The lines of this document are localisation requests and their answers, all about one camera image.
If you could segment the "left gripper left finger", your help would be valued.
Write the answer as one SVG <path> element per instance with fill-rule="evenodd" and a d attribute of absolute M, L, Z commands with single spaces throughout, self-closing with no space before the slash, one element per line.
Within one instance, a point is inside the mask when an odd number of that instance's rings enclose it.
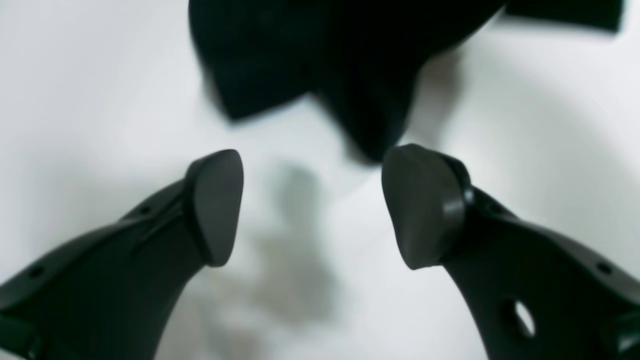
<path fill-rule="evenodd" d="M 20 360 L 152 360 L 190 280 L 230 259 L 243 194 L 237 150 L 211 153 L 118 221 L 1 285 L 1 350 Z"/>

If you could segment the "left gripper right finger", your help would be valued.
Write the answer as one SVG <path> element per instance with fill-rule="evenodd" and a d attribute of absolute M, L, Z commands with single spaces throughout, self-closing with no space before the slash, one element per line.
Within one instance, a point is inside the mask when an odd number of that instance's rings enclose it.
<path fill-rule="evenodd" d="M 490 360 L 637 360 L 639 280 L 473 186 L 464 164 L 415 144 L 382 161 L 398 251 L 442 266 Z"/>

